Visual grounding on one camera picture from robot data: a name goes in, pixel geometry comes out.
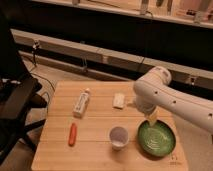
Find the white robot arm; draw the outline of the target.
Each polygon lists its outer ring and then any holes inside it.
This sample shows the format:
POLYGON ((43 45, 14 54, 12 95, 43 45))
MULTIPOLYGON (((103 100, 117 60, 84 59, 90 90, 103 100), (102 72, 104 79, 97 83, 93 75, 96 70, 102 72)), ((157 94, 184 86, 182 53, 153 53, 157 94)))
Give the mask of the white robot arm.
POLYGON ((160 106, 213 134, 213 101, 183 93, 169 87, 172 76, 156 66, 133 84, 135 105, 145 115, 160 106))

